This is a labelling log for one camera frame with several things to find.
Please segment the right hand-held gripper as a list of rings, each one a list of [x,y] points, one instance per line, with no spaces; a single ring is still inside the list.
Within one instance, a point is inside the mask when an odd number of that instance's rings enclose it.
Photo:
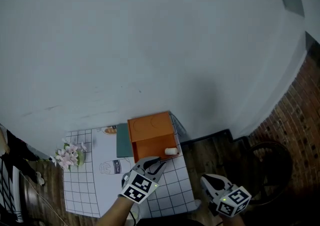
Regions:
[[[231,182],[222,175],[203,174],[201,184],[206,194],[213,199],[214,215],[234,217],[245,210],[252,198],[252,195],[243,186],[231,186]],[[226,191],[215,198],[216,190]]]

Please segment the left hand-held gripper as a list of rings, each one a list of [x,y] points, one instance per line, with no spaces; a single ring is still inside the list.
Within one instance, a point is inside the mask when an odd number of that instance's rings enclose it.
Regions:
[[[134,203],[143,203],[159,186],[166,163],[159,156],[141,158],[121,180],[121,195]]]

